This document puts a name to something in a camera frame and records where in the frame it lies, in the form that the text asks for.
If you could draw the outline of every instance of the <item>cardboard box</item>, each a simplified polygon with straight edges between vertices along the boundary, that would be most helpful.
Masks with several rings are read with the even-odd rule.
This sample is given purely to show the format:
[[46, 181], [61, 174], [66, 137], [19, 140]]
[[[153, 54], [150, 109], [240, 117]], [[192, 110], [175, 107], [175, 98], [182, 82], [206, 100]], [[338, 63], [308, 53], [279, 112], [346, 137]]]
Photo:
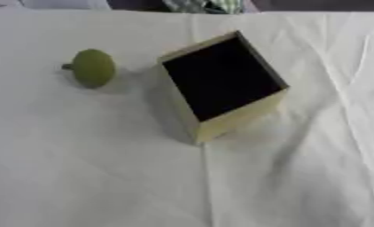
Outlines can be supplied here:
[[289, 88], [238, 31], [169, 53], [160, 64], [197, 144], [268, 113]]

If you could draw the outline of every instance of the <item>fruit stem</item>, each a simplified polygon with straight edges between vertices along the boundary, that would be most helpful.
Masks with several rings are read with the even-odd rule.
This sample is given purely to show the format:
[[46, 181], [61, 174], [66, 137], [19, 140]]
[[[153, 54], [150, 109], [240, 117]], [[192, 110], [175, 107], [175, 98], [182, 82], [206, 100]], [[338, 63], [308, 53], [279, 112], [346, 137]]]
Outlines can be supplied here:
[[73, 70], [73, 64], [63, 64], [61, 68], [65, 70]]

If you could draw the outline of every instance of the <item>green fruit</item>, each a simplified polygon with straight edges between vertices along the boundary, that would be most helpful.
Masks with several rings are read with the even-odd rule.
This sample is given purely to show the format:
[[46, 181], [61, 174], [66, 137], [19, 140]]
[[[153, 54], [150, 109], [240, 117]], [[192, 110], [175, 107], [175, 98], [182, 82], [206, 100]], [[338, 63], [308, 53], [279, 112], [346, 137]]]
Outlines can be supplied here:
[[115, 64], [111, 56], [93, 49], [80, 51], [72, 64], [65, 64], [62, 67], [73, 70], [75, 80], [91, 89], [104, 86], [115, 74]]

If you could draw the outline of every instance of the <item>white cloth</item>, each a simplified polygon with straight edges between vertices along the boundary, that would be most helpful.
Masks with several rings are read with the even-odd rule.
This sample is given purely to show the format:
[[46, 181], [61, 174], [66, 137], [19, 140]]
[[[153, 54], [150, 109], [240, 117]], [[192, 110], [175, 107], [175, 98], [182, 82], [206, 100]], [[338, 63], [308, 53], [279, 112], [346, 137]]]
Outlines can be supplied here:
[[31, 9], [111, 10], [106, 0], [20, 0]]
[[[203, 147], [156, 58], [240, 29], [292, 86]], [[120, 75], [84, 90], [80, 50]], [[374, 227], [374, 13], [0, 11], [0, 227]]]

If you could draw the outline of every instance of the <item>square box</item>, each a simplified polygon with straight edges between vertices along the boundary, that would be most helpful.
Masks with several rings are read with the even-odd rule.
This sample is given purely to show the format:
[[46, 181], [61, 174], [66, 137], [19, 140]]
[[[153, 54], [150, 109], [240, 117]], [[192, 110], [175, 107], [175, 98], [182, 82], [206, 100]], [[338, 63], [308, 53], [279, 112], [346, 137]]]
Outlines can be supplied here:
[[289, 88], [239, 31], [171, 52], [159, 62], [197, 144], [268, 113]]

